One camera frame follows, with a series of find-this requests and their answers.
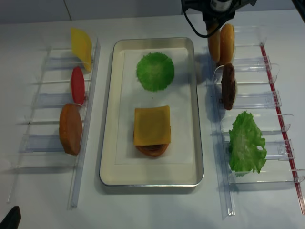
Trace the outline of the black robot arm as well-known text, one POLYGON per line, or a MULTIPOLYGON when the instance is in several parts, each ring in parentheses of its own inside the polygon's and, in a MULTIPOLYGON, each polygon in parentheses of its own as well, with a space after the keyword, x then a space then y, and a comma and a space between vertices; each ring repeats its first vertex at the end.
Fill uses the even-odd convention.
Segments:
POLYGON ((254 6, 256 0, 182 0, 182 12, 195 34, 201 38, 214 35, 227 21, 235 16, 235 11, 246 6, 254 6), (200 34, 192 25, 186 11, 192 9, 202 13, 206 34, 200 34))

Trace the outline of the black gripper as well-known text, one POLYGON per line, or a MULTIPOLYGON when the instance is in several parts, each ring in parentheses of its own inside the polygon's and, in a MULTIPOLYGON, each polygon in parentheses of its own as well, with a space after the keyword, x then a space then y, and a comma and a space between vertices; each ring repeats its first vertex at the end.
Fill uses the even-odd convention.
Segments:
POLYGON ((218 22, 226 22, 235 16, 232 0, 204 0, 202 6, 203 21, 210 23, 206 26, 208 36, 213 36, 219 31, 218 22))

